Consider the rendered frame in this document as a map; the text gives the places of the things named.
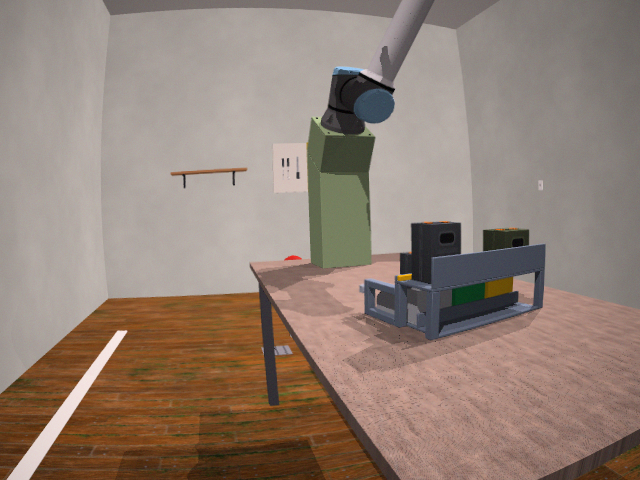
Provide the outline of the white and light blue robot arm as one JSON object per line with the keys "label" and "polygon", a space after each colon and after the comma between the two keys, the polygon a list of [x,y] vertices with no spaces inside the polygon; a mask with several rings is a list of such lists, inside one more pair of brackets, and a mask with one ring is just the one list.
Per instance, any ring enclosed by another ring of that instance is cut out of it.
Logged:
{"label": "white and light blue robot arm", "polygon": [[393,81],[434,1],[401,1],[366,70],[334,68],[328,108],[321,118],[325,129],[360,134],[365,122],[381,123],[391,116]]}

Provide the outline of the green open bin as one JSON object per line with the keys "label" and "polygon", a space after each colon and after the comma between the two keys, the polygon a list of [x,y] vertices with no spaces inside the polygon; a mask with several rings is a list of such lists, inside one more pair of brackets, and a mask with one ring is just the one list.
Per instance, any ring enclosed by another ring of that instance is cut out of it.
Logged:
{"label": "green open bin", "polygon": [[485,283],[452,289],[452,306],[485,298]]}

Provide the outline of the yellow open bin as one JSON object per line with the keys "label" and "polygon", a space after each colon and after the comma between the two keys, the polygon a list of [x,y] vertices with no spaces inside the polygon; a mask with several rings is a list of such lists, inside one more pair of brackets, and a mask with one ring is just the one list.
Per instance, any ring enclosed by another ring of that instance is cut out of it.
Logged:
{"label": "yellow open bin", "polygon": [[513,292],[513,277],[485,283],[485,298]]}

